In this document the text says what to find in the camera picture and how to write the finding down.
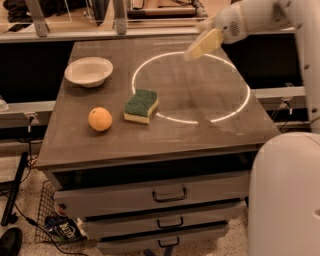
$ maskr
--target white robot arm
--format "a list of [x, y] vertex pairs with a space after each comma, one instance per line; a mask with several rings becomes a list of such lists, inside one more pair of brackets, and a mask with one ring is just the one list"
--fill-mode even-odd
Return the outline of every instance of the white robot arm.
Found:
[[186, 51], [187, 60], [198, 58], [218, 47], [252, 33], [295, 28], [301, 74], [304, 80], [309, 120], [320, 133], [320, 1], [242, 0], [221, 10], [197, 26], [202, 34]]
[[288, 25], [295, 28], [312, 133], [279, 135], [258, 152], [249, 188], [249, 256], [320, 255], [320, 1], [242, 0], [200, 23], [203, 32], [185, 54], [197, 58], [222, 42]]

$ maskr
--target cable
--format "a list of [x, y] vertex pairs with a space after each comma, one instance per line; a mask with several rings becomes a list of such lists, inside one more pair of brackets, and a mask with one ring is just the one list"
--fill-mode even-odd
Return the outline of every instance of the cable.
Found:
[[[2, 190], [0, 190], [0, 193], [1, 193], [1, 195], [6, 196], [6, 197], [8, 198], [8, 200], [11, 200]], [[53, 238], [51, 237], [51, 235], [47, 232], [46, 229], [44, 229], [43, 227], [41, 227], [35, 220], [33, 220], [33, 219], [27, 217], [26, 215], [24, 215], [24, 214], [22, 213], [22, 211], [19, 209], [19, 207], [17, 206], [16, 203], [14, 203], [14, 206], [16, 207], [17, 211], [21, 214], [21, 216], [24, 217], [24, 219], [25, 219], [30, 225], [39, 228], [40, 230], [42, 230], [42, 231], [50, 238], [50, 240], [52, 241], [53, 245], [58, 249], [59, 252], [61, 252], [61, 253], [63, 253], [63, 254], [67, 254], [67, 255], [89, 256], [88, 254], [81, 253], [81, 252], [77, 253], [77, 252], [65, 252], [65, 251], [62, 251], [62, 250], [58, 247], [57, 243], [53, 240]]]

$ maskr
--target circle of light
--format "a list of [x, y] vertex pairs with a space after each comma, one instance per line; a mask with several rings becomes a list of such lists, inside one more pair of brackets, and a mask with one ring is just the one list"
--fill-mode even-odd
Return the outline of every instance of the circle of light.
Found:
[[[162, 58], [162, 57], [166, 57], [166, 56], [170, 56], [170, 55], [178, 55], [178, 54], [184, 54], [184, 52], [169, 52], [169, 53], [165, 53], [165, 54], [160, 54], [160, 55], [157, 55], [155, 57], [152, 57], [151, 59], [145, 61], [144, 63], [142, 63], [140, 65], [140, 67], [137, 68], [137, 70], [134, 72], [133, 74], [133, 77], [132, 77], [132, 82], [131, 82], [131, 87], [132, 87], [132, 92], [135, 94], [135, 82], [136, 82], [136, 77], [138, 75], [138, 73], [140, 72], [140, 70], [146, 66], [147, 64], [149, 64], [150, 62], [156, 60], [156, 59], [159, 59], [159, 58]], [[227, 60], [224, 60], [220, 57], [217, 57], [217, 56], [214, 56], [214, 55], [211, 55], [211, 54], [204, 54], [204, 56], [206, 57], [209, 57], [209, 58], [213, 58], [213, 59], [217, 59], [219, 61], [222, 61], [224, 64], [227, 64], [229, 65], [231, 68], [233, 69], [236, 69], [236, 67], [229, 61]], [[246, 99], [245, 101], [243, 102], [243, 104], [235, 111], [233, 111], [232, 113], [226, 115], [226, 116], [223, 116], [223, 117], [220, 117], [220, 118], [216, 118], [216, 119], [211, 119], [210, 122], [211, 123], [215, 123], [215, 122], [219, 122], [219, 121], [222, 121], [222, 120], [225, 120], [225, 119], [228, 119], [234, 115], [236, 115], [237, 113], [239, 113], [248, 103], [249, 101], [249, 98], [250, 98], [250, 88], [248, 85], [246, 85], [247, 87], [247, 95], [246, 95]], [[186, 121], [186, 120], [181, 120], [181, 119], [176, 119], [176, 118], [172, 118], [172, 117], [169, 117], [169, 116], [165, 116], [165, 115], [162, 115], [161, 113], [157, 113], [157, 116], [160, 116], [162, 118], [165, 118], [167, 120], [171, 120], [171, 121], [175, 121], [175, 122], [180, 122], [180, 123], [186, 123], [186, 124], [198, 124], [197, 121]]]

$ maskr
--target bowl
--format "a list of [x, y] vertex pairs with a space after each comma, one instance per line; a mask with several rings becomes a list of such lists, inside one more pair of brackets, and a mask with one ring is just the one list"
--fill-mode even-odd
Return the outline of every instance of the bowl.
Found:
[[112, 71], [113, 65], [107, 59], [88, 57], [69, 64], [64, 75], [74, 84], [92, 88], [101, 85]]

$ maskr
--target green sponge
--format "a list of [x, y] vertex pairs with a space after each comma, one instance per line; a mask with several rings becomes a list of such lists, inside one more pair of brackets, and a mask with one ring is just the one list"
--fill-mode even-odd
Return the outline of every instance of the green sponge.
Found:
[[149, 124], [150, 115], [158, 106], [158, 95], [154, 91], [136, 89], [136, 93], [124, 108], [124, 119]]

